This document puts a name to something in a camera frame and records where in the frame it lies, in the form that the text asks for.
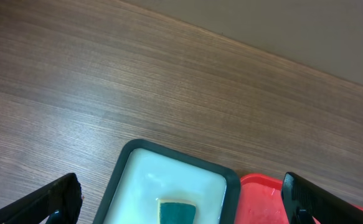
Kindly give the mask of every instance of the red tray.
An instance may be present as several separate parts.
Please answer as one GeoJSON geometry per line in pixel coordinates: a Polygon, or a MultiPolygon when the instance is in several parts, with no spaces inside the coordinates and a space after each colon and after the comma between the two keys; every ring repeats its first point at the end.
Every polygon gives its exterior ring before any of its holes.
{"type": "Polygon", "coordinates": [[[263,174],[242,177],[235,224],[289,224],[281,199],[281,188],[282,181],[263,174]]]}

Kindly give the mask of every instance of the wooden table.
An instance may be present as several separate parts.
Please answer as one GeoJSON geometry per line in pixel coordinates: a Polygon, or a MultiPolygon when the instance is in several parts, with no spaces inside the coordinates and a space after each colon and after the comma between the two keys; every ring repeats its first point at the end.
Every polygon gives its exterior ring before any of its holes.
{"type": "Polygon", "coordinates": [[[75,172],[91,223],[135,138],[363,206],[363,86],[115,0],[0,1],[0,208],[75,172]]]}

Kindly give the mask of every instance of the white liquid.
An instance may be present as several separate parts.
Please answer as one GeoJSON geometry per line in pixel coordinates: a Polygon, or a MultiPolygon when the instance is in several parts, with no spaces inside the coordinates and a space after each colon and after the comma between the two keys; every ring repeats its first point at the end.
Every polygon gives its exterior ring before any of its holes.
{"type": "Polygon", "coordinates": [[[104,224],[158,224],[158,200],[196,205],[194,224],[219,223],[226,181],[220,174],[135,149],[127,161],[104,224]]]}

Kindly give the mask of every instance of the wood grain surface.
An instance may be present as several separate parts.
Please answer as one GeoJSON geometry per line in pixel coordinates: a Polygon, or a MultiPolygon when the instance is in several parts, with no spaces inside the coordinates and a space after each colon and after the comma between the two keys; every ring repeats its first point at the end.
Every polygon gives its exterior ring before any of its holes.
{"type": "Polygon", "coordinates": [[[135,138],[363,206],[363,86],[115,0],[0,1],[0,208],[75,172],[91,223],[135,138]]]}

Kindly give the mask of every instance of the green sponge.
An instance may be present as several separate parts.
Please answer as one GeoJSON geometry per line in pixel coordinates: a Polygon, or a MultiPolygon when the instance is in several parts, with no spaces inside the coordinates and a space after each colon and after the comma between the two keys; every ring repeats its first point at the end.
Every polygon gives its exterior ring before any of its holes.
{"type": "Polygon", "coordinates": [[[193,224],[196,207],[189,202],[159,200],[159,224],[193,224]]]}

